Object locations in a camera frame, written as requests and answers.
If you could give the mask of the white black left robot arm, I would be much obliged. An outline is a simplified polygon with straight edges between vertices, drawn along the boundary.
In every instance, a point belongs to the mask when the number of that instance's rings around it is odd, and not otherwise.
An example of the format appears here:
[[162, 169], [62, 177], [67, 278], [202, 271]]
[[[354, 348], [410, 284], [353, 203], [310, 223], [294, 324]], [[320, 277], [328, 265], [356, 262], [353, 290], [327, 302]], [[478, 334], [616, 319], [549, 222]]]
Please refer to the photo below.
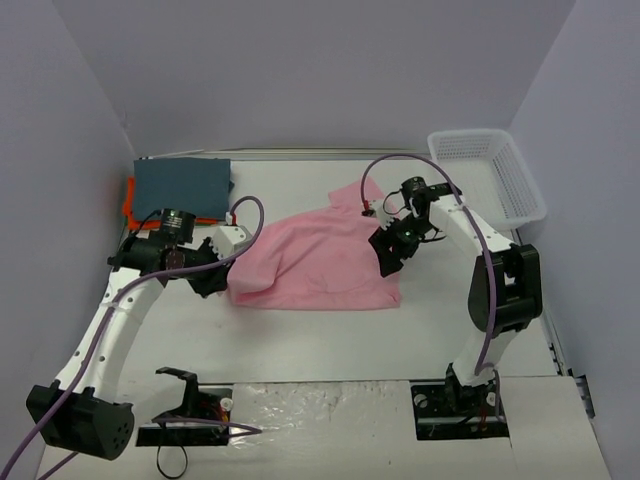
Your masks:
[[203, 298], [226, 289], [234, 254], [252, 238], [232, 214], [226, 220], [192, 248], [194, 215], [165, 209], [158, 228], [129, 234], [109, 257], [107, 288], [74, 355], [26, 399], [47, 445], [106, 460], [122, 454], [134, 412], [117, 402], [117, 386], [134, 339], [169, 281], [184, 279]]

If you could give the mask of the pink t-shirt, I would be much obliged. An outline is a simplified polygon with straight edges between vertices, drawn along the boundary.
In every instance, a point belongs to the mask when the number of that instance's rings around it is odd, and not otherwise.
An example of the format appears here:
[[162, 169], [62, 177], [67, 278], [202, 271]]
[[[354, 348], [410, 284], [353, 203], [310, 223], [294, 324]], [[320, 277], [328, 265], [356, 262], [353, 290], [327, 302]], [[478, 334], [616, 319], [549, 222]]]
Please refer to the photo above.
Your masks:
[[232, 266], [227, 293], [241, 307], [303, 311], [398, 308], [399, 276], [382, 277], [369, 237], [375, 218], [362, 215], [360, 187], [328, 194], [327, 207], [264, 227]]

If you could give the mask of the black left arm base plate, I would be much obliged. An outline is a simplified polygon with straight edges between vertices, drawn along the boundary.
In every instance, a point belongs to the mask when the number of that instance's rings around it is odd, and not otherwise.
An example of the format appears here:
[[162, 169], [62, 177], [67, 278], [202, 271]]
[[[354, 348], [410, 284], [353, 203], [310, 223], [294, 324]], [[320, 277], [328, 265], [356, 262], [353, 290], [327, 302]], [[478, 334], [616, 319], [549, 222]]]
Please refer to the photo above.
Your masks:
[[137, 447], [210, 447], [229, 443], [233, 387], [202, 384], [194, 372], [161, 367], [134, 401]]

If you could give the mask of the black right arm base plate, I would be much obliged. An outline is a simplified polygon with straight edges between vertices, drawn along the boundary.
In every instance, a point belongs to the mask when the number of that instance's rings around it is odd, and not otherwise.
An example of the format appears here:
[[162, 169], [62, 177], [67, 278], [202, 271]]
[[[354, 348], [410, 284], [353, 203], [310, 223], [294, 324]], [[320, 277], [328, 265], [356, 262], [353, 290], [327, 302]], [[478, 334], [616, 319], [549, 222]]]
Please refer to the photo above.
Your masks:
[[410, 383], [418, 441], [484, 440], [510, 437], [502, 405], [496, 406], [493, 382], [476, 388], [462, 407], [454, 407], [443, 380]]

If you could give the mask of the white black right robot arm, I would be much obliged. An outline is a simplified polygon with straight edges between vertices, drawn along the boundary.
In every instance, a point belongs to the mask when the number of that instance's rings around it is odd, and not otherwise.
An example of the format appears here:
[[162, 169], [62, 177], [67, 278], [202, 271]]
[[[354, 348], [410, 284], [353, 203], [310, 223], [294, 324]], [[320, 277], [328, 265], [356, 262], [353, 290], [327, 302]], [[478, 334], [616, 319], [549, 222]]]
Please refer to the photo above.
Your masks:
[[365, 214], [379, 226], [369, 243], [382, 276], [399, 272], [428, 233], [442, 234], [473, 262], [467, 310], [472, 335], [448, 366], [443, 398], [446, 406], [465, 413], [480, 390], [496, 381], [496, 368], [507, 346], [543, 310], [539, 253], [518, 245], [468, 207], [450, 183], [427, 185], [412, 177], [399, 190], [406, 215], [391, 213], [385, 201], [368, 201]]

